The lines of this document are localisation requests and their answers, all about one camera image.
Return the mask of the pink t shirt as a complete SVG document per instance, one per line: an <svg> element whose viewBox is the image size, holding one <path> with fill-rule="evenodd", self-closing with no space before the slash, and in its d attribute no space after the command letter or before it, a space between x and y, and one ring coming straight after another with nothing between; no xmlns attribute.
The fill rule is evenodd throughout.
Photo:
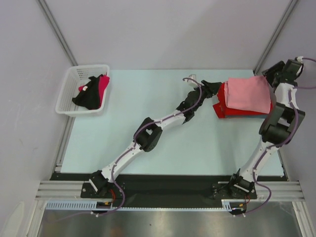
<svg viewBox="0 0 316 237"><path fill-rule="evenodd" d="M227 108L268 114L271 109L269 85L264 76L229 78L224 83Z"/></svg>

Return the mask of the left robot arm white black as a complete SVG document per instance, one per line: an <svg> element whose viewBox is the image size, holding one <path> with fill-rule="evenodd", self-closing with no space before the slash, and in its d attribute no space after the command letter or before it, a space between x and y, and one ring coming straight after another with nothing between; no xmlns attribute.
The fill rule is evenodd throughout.
<svg viewBox="0 0 316 237"><path fill-rule="evenodd" d="M197 82L192 77L183 78L182 81L189 83L194 89L188 93L186 99L175 111L158 119L145 118L134 133L127 149L108 166L90 175L89 183L94 194L102 198L108 194L113 185L118 186L116 178L136 157L152 151L165 130L189 122L204 100L217 95L222 85L221 82L205 80Z"/></svg>

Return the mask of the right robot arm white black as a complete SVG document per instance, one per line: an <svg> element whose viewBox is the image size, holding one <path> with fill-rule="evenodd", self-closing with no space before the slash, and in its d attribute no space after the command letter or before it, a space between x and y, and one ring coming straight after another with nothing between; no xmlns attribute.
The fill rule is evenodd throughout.
<svg viewBox="0 0 316 237"><path fill-rule="evenodd" d="M233 174L228 183L232 198L242 199L255 188L258 175L266 162L280 147L288 144L305 118L296 103L296 79L304 69L303 58L280 61L262 72L276 97L272 111L263 121L260 141L247 163Z"/></svg>

